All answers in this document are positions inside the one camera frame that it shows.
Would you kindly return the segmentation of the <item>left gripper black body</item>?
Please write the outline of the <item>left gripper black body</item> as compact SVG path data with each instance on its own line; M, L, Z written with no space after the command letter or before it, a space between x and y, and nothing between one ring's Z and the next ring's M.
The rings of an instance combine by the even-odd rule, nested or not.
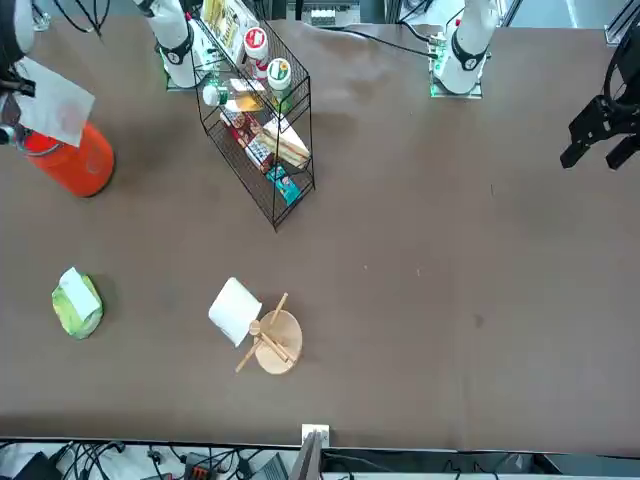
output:
M611 94L614 74L620 76L621 94ZM607 118L603 122L608 134L632 128L639 119L639 35L626 34L616 48L607 67L603 95Z

